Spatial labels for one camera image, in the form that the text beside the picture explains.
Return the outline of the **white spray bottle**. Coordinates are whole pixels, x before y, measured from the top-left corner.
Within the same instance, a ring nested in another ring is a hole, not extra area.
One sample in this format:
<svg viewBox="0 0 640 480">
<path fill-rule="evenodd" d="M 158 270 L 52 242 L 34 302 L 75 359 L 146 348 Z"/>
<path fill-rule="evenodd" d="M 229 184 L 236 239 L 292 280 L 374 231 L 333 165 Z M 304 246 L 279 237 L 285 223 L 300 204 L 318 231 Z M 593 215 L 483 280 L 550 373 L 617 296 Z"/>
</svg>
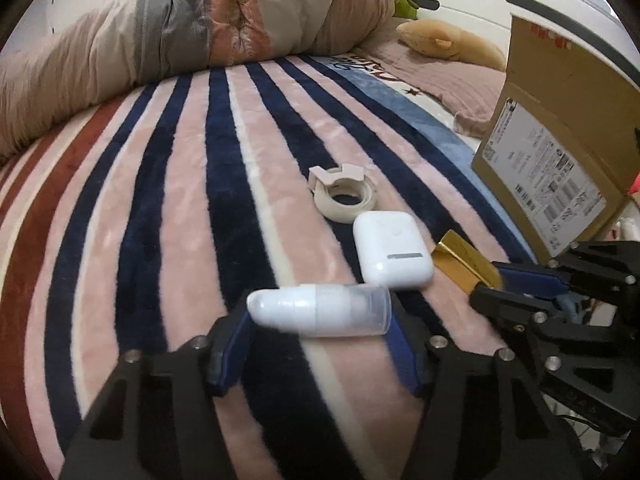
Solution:
<svg viewBox="0 0 640 480">
<path fill-rule="evenodd" d="M 390 328 L 392 296 L 381 286 L 306 284 L 259 289 L 246 298 L 253 321 L 304 337 L 381 336 Z"/>
</svg>

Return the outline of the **gold foil packet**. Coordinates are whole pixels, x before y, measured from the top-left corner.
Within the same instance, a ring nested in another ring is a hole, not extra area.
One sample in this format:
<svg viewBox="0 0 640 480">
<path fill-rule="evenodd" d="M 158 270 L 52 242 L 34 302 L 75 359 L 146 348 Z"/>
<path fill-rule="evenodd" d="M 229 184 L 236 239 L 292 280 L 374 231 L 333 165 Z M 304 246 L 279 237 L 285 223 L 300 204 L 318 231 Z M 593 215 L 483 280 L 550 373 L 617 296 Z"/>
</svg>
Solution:
<svg viewBox="0 0 640 480">
<path fill-rule="evenodd" d="M 497 267 L 454 230 L 449 230 L 432 251 L 434 265 L 466 294 L 478 285 L 502 289 Z"/>
</svg>

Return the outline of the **brown cardboard box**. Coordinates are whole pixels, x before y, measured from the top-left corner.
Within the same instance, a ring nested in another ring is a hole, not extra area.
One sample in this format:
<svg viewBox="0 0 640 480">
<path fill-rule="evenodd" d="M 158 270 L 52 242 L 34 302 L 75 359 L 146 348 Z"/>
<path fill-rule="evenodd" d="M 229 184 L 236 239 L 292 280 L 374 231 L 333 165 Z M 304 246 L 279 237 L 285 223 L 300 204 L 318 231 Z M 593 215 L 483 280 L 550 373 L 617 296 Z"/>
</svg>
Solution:
<svg viewBox="0 0 640 480">
<path fill-rule="evenodd" d="M 539 260 L 602 237 L 639 173 L 638 84 L 514 16 L 506 82 L 472 168 Z"/>
</svg>

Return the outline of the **white earbud case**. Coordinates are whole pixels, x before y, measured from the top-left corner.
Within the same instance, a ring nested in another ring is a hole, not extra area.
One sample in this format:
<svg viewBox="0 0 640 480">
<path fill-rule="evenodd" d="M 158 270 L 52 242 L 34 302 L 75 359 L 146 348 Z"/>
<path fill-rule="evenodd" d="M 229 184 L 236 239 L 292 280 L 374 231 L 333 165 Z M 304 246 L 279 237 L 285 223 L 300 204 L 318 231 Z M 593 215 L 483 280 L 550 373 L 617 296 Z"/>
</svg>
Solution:
<svg viewBox="0 0 640 480">
<path fill-rule="evenodd" d="M 419 289 L 433 278 L 434 263 L 413 216 L 402 211 L 367 211 L 352 226 L 367 284 Z"/>
</svg>

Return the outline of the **striped fleece blanket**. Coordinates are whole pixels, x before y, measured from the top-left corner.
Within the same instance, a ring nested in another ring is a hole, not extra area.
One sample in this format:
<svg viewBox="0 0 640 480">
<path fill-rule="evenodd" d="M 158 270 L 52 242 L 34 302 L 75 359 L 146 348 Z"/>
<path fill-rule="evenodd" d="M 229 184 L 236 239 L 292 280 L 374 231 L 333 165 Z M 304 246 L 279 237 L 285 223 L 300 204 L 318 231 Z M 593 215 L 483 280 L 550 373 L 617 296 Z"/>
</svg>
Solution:
<svg viewBox="0 0 640 480">
<path fill-rule="evenodd" d="M 1 416 L 54 479 L 127 350 L 175 350 L 245 289 L 362 280 L 309 169 L 363 166 L 428 249 L 534 255 L 437 119 L 346 58 L 168 79 L 89 108 L 1 163 Z M 399 479 L 422 404 L 381 338 L 259 330 L 216 401 L 239 479 Z"/>
</svg>

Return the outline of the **pink ribbed pillow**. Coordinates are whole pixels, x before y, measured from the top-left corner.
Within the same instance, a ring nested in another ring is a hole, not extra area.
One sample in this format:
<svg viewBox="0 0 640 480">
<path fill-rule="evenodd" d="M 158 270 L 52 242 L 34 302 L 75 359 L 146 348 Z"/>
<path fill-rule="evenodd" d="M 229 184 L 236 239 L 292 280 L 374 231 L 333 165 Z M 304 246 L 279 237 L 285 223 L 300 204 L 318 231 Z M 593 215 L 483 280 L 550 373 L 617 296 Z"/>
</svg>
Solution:
<svg viewBox="0 0 640 480">
<path fill-rule="evenodd" d="M 354 53 L 375 62 L 386 73 L 431 96 L 454 118 L 454 130 L 481 139 L 506 81 L 506 74 L 492 68 L 426 58 L 399 41 L 362 44 Z"/>
</svg>

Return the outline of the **beige tape roll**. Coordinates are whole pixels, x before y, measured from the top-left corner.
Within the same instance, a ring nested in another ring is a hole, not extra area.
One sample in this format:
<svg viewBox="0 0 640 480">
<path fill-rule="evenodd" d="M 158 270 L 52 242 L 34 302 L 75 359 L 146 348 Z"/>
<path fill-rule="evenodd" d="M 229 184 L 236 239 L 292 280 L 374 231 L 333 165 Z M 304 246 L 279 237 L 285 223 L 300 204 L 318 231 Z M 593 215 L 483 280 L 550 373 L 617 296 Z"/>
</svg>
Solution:
<svg viewBox="0 0 640 480">
<path fill-rule="evenodd" d="M 314 206 L 328 220 L 352 224 L 356 218 L 374 209 L 378 189 L 361 166 L 341 164 L 339 167 L 309 169 L 308 186 Z"/>
</svg>

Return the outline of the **tan plush toy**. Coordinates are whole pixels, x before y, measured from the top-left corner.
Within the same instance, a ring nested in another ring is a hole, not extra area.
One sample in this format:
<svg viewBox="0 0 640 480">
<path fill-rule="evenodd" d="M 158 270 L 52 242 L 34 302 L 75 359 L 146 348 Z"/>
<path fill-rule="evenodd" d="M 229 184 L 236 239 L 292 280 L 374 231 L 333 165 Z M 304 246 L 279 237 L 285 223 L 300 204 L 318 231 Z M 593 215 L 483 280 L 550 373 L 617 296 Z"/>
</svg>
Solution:
<svg viewBox="0 0 640 480">
<path fill-rule="evenodd" d="M 493 42 L 447 22 L 419 18 L 399 24 L 396 32 L 400 41 L 428 58 L 506 70 L 506 57 Z"/>
</svg>

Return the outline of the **white bed headboard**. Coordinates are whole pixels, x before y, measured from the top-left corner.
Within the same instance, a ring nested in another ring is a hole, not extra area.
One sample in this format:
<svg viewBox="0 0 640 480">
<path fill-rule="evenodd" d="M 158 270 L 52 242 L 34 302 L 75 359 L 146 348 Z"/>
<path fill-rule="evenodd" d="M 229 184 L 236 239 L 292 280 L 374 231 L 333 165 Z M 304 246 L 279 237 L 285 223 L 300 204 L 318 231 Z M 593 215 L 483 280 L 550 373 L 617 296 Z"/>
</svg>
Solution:
<svg viewBox="0 0 640 480">
<path fill-rule="evenodd" d="M 411 0 L 419 18 L 436 18 L 481 36 L 508 52 L 512 18 L 525 18 L 600 56 L 633 84 L 639 51 L 606 0 Z"/>
</svg>

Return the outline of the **rolled pink grey quilt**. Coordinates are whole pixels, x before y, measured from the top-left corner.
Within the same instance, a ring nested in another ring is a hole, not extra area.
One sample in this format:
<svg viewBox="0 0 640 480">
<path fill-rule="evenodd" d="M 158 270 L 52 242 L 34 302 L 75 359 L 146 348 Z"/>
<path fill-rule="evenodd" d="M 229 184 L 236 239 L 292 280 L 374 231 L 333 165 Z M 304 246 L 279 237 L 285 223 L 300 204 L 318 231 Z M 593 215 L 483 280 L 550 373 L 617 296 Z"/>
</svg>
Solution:
<svg viewBox="0 0 640 480">
<path fill-rule="evenodd" d="M 399 0 L 112 0 L 2 58 L 1 155 L 133 88 L 297 53 L 342 54 Z"/>
</svg>

